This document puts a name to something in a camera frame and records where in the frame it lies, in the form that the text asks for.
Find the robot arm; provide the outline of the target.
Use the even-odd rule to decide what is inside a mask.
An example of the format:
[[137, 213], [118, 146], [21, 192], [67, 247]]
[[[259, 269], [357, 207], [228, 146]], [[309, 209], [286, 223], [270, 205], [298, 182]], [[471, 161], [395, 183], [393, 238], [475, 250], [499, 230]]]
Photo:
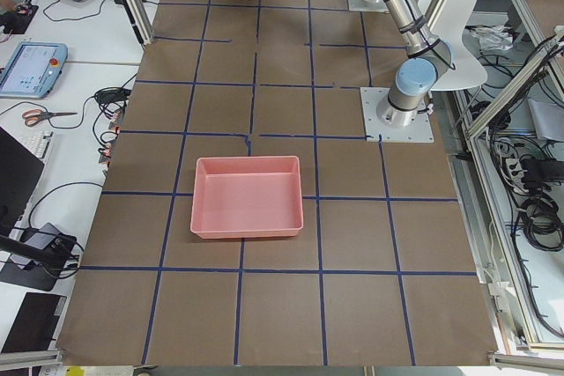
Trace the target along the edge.
[[387, 104], [411, 112], [440, 77], [455, 68], [449, 45], [430, 30], [416, 0], [383, 0], [407, 46], [408, 59], [400, 66]]

